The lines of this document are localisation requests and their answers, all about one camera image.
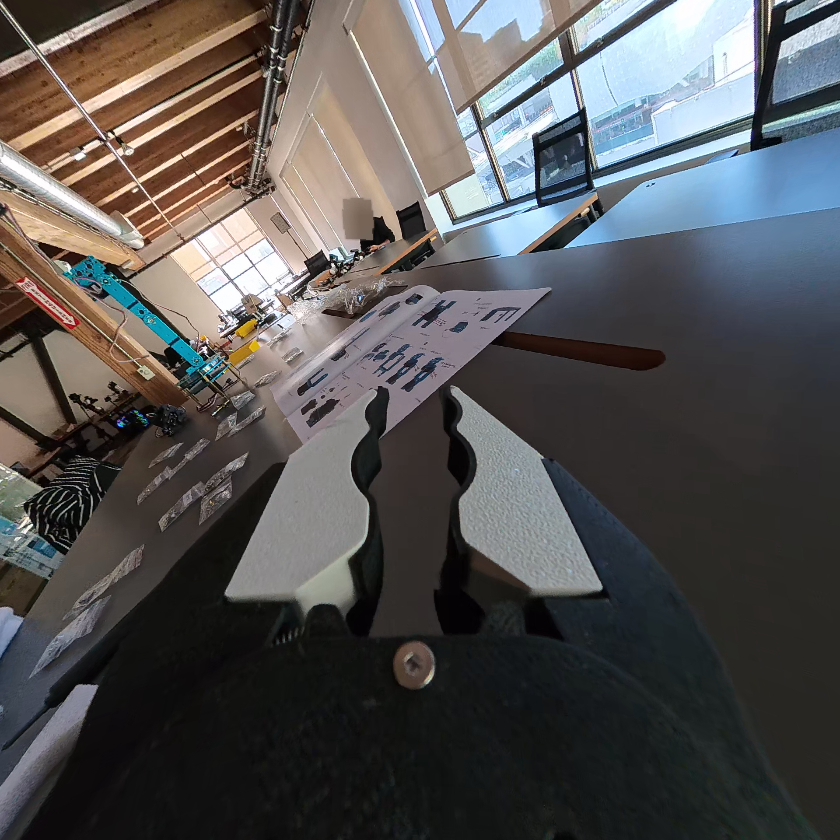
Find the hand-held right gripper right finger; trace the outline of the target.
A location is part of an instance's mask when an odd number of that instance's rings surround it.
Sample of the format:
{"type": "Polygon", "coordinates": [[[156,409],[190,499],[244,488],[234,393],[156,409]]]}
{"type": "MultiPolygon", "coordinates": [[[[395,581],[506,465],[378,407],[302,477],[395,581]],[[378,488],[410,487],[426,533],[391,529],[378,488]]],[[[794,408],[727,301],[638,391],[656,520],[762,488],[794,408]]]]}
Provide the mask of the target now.
{"type": "Polygon", "coordinates": [[[476,634],[494,612],[540,632],[546,601],[602,596],[554,462],[458,387],[440,398],[457,483],[436,590],[444,634],[476,634]]]}

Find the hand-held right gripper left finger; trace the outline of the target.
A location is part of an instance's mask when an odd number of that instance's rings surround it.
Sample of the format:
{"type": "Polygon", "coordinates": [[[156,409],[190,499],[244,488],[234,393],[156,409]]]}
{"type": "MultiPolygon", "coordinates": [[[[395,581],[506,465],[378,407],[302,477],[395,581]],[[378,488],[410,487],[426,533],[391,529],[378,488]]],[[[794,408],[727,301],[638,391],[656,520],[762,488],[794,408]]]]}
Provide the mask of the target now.
{"type": "Polygon", "coordinates": [[[293,453],[227,585],[230,602],[282,602],[305,620],[336,607],[350,631],[371,630],[383,581],[383,543],[371,484],[389,392],[365,393],[293,453]]]}

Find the blue toy robot arm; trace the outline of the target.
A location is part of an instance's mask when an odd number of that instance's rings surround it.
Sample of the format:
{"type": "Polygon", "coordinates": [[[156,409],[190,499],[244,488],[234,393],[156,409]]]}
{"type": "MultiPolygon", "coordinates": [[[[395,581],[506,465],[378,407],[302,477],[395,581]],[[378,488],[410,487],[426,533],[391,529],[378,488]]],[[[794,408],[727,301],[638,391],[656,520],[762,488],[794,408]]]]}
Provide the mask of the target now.
{"type": "Polygon", "coordinates": [[[174,377],[179,389],[189,396],[200,412],[212,410],[218,415],[233,405],[227,393],[234,382],[241,382],[235,367],[225,353],[217,351],[209,339],[196,334],[194,341],[185,339],[130,285],[117,278],[93,256],[64,271],[64,276],[90,297],[103,302],[116,301],[152,331],[174,357],[174,377]]]}

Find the dark grey desk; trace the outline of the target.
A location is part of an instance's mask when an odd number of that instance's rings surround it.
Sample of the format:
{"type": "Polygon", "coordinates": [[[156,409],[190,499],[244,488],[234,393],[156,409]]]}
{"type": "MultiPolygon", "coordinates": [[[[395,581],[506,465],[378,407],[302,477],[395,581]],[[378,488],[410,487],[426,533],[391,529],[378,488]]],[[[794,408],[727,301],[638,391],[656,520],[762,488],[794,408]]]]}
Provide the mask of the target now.
{"type": "MultiPolygon", "coordinates": [[[[653,551],[710,632],[773,767],[838,838],[838,210],[429,269],[441,291],[549,286],[515,329],[661,351],[647,372],[490,347],[451,382],[556,459],[653,551]]],[[[448,504],[432,396],[386,434],[374,637],[439,635],[448,504]]],[[[157,518],[239,449],[211,445],[141,506],[149,432],[2,657],[2,741],[209,528],[157,518]],[[145,541],[102,629],[28,674],[76,596],[145,541]]]]}

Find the distant office desk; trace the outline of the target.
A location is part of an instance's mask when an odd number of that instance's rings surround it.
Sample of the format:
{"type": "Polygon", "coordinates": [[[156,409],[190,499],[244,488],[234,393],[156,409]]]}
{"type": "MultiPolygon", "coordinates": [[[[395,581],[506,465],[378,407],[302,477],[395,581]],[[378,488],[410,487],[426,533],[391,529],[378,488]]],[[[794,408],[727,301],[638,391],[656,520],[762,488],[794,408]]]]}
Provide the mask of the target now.
{"type": "Polygon", "coordinates": [[[393,271],[411,270],[432,256],[438,245],[440,238],[438,229],[434,227],[410,238],[388,243],[354,264],[350,274],[382,276],[393,271]]]}

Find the grey office desk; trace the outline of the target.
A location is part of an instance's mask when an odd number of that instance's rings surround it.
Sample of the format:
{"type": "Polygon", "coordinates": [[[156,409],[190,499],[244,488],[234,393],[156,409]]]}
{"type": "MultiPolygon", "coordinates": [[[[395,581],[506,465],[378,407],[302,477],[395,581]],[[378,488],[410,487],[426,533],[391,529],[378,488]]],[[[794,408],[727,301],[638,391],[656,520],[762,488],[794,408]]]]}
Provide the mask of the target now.
{"type": "Polygon", "coordinates": [[[426,259],[421,268],[519,256],[559,249],[597,220],[602,205],[597,192],[539,206],[459,234],[426,259]]]}
{"type": "Polygon", "coordinates": [[[567,249],[839,207],[839,129],[638,185],[567,249]]]}

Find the open instruction booklet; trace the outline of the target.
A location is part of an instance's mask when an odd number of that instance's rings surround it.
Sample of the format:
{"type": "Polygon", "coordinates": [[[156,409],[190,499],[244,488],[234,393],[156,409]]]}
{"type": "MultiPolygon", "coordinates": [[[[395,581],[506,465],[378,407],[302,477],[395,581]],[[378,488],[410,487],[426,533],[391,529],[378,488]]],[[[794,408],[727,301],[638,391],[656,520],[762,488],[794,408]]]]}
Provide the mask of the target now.
{"type": "Polygon", "coordinates": [[[270,390],[306,443],[383,387],[389,432],[549,293],[415,287],[377,304],[270,390]]]}

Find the black white striped bag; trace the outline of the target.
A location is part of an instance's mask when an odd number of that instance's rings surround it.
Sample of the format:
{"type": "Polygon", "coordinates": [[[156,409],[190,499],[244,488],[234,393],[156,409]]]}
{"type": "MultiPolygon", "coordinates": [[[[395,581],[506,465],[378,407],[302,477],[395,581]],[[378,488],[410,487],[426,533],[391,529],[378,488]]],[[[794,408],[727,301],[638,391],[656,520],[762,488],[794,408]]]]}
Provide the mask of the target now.
{"type": "Polygon", "coordinates": [[[73,458],[48,486],[24,503],[40,538],[67,554],[121,471],[95,458],[73,458]]]}

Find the distant grid window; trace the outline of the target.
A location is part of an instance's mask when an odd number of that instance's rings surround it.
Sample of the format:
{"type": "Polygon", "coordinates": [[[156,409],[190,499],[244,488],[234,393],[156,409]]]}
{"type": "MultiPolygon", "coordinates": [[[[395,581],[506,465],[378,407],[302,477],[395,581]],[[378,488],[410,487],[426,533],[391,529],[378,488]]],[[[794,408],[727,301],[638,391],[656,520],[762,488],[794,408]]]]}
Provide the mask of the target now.
{"type": "Polygon", "coordinates": [[[246,209],[195,236],[172,257],[222,312],[239,307],[248,295],[272,300],[294,278],[246,209]]]}

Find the stack of cardboard boxes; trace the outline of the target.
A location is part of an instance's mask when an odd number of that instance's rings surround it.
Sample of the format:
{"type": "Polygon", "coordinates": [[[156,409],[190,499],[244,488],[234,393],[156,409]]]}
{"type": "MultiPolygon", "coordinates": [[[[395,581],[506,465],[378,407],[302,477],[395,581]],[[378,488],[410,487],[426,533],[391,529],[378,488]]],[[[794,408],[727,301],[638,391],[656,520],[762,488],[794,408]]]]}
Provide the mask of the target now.
{"type": "Polygon", "coordinates": [[[49,579],[64,555],[43,540],[25,503],[41,490],[17,471],[1,465],[1,561],[49,579]]]}

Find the beige roller blind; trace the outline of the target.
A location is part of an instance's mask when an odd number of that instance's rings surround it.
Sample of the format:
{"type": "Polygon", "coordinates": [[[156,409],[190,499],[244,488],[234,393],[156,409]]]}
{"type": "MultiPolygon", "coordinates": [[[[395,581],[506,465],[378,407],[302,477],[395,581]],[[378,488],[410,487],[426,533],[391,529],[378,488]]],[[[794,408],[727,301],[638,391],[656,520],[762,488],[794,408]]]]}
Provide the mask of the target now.
{"type": "Polygon", "coordinates": [[[343,200],[356,197],[341,162],[315,118],[308,117],[282,178],[327,250],[351,249],[343,231],[343,200]]]}
{"type": "Polygon", "coordinates": [[[596,5],[596,1],[419,2],[434,59],[456,113],[596,5]]]}
{"type": "Polygon", "coordinates": [[[413,3],[367,1],[351,31],[426,194],[474,174],[413,3]]]}

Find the red white sign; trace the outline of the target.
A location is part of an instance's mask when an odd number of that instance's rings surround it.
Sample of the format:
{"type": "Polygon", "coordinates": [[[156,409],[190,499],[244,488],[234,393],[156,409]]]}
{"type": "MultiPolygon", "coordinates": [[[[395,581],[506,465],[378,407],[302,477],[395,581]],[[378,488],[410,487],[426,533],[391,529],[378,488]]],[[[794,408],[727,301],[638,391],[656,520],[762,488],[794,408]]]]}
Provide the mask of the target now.
{"type": "Polygon", "coordinates": [[[60,323],[63,329],[73,330],[80,325],[76,315],[48,294],[36,281],[25,276],[16,280],[14,284],[52,319],[60,323]]]}

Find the black mesh office chair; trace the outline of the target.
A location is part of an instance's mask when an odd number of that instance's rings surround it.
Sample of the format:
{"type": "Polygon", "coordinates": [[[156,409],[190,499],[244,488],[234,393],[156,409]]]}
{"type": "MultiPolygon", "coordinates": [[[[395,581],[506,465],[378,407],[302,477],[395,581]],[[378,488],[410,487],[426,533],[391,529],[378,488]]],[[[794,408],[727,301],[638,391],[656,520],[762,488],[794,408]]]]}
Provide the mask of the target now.
{"type": "Polygon", "coordinates": [[[750,150],[839,126],[839,2],[778,2],[770,16],[750,150]]]}
{"type": "Polygon", "coordinates": [[[586,110],[532,136],[535,200],[540,207],[595,190],[586,110]]]}

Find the metal ceiling rod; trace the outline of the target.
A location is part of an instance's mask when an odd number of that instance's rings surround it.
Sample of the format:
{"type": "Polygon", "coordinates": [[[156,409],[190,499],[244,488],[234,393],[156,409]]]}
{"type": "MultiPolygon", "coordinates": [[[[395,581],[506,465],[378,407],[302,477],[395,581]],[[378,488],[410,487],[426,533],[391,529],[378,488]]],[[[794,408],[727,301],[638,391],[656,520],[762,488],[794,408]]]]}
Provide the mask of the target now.
{"type": "Polygon", "coordinates": [[[164,210],[159,206],[159,204],[153,199],[152,195],[148,192],[145,186],[140,181],[139,177],[133,173],[131,168],[128,166],[126,162],[127,152],[128,152],[128,145],[123,142],[122,140],[119,142],[119,146],[121,151],[117,150],[117,146],[112,142],[111,136],[108,135],[107,132],[103,131],[93,117],[90,115],[88,110],[82,105],[80,100],[76,97],[76,95],[71,91],[65,81],[60,77],[60,75],[56,72],[56,70],[50,65],[46,54],[39,48],[36,42],[29,36],[29,34],[24,30],[22,25],[17,21],[16,17],[13,15],[11,10],[5,4],[5,2],[1,2],[1,12],[2,15],[6,18],[8,23],[11,25],[12,29],[16,32],[16,34],[24,41],[24,45],[33,52],[36,59],[39,63],[48,71],[49,75],[53,78],[56,82],[58,87],[64,92],[64,94],[68,97],[72,105],[76,110],[79,111],[79,114],[87,121],[90,127],[93,129],[95,134],[100,139],[101,143],[108,149],[112,157],[121,165],[121,167],[125,170],[125,172],[129,175],[131,181],[139,188],[145,198],[152,204],[157,214],[161,216],[164,222],[169,226],[169,228],[173,231],[173,233],[181,240],[181,242],[185,245],[187,239],[180,233],[178,228],[173,224],[171,219],[165,214],[164,210]]]}

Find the black ceiling pipes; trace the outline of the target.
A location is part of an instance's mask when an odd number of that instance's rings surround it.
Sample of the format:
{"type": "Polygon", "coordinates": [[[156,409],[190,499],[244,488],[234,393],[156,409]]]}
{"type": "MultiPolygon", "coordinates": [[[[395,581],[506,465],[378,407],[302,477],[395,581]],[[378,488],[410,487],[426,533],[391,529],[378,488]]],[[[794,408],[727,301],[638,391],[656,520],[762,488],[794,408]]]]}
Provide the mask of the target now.
{"type": "Polygon", "coordinates": [[[292,48],[292,36],[297,27],[300,38],[308,32],[313,2],[275,1],[271,8],[269,43],[265,83],[253,142],[250,167],[240,189],[248,199],[262,197],[269,191],[266,166],[273,141],[273,129],[278,119],[280,94],[288,87],[286,67],[292,48]]]}

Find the large window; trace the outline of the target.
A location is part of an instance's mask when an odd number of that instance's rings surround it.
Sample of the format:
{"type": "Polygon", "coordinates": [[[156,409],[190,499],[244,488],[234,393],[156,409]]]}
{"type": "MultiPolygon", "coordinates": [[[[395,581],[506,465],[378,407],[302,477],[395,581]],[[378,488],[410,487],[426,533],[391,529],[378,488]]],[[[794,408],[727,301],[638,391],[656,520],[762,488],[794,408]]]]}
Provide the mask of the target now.
{"type": "Polygon", "coordinates": [[[778,2],[598,2],[456,114],[474,174],[451,222],[532,197],[532,136],[586,110],[596,177],[738,132],[752,117],[778,2]]]}

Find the silver air duct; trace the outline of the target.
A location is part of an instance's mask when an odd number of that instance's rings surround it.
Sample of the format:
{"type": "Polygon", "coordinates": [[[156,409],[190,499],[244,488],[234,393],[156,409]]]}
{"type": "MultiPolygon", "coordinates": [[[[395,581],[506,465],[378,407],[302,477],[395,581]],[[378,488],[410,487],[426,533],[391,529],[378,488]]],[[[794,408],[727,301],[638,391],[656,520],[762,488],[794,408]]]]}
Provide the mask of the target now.
{"type": "Polygon", "coordinates": [[[89,224],[102,234],[110,235],[133,249],[144,247],[144,237],[126,219],[104,213],[4,141],[1,142],[1,176],[28,195],[89,224]]]}

